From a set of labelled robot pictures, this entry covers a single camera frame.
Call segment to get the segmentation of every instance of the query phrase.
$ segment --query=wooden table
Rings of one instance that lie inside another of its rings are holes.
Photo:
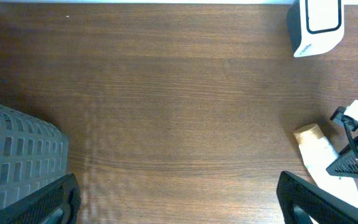
[[[69,135],[78,223],[283,223],[280,172],[311,180],[292,131],[342,149],[358,99],[358,6],[308,58],[288,7],[0,4],[0,103]]]

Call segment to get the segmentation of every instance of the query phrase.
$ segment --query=wood grain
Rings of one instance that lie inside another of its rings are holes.
[[[78,223],[283,223],[280,172],[311,180],[292,132],[342,149],[329,117],[358,99],[358,6],[298,59],[287,9],[0,4],[0,103],[69,135]]]

